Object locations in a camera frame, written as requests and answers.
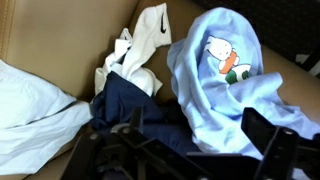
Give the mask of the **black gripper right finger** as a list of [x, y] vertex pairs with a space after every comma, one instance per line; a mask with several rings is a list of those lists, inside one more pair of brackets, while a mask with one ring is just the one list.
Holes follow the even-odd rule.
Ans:
[[301, 169], [311, 180], [320, 180], [319, 134], [312, 139], [293, 129], [273, 125], [254, 108], [243, 111], [241, 129], [263, 155], [261, 160], [240, 154], [188, 153], [211, 180], [293, 180]]

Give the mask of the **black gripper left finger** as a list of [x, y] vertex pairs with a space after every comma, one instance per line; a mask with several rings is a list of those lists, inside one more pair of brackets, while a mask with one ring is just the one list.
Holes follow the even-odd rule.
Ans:
[[211, 180], [211, 175], [157, 139], [143, 135], [142, 109], [107, 137], [82, 135], [60, 180]]

